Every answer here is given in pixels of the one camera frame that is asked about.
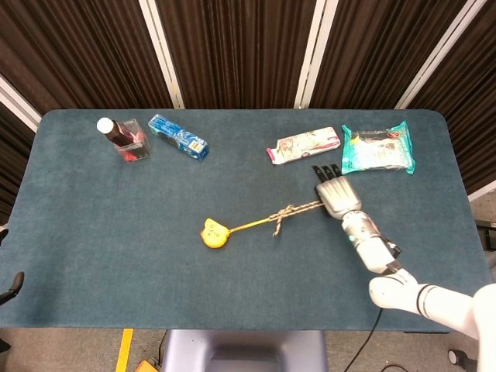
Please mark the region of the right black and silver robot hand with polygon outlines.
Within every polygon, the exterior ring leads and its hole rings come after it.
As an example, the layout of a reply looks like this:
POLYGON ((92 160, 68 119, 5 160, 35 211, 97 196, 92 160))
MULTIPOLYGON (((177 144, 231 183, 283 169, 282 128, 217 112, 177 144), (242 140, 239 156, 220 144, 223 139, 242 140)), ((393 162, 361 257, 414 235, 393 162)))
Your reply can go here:
POLYGON ((346 213, 361 210, 360 198, 336 164, 312 165, 312 169, 319 179, 315 192, 334 219, 342 220, 346 213))

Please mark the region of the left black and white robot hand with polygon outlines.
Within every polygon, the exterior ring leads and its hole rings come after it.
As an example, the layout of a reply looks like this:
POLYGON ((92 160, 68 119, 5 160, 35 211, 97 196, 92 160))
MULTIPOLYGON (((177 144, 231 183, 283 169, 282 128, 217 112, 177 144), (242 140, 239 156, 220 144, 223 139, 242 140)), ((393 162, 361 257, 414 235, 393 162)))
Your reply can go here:
POLYGON ((8 289, 6 292, 2 293, 0 295, 0 305, 3 306, 5 303, 8 301, 11 301, 13 298, 17 296, 17 294, 20 292, 23 282, 24 282, 24 276, 25 273, 20 271, 18 272, 15 277, 14 281, 12 282, 12 285, 10 289, 8 289))

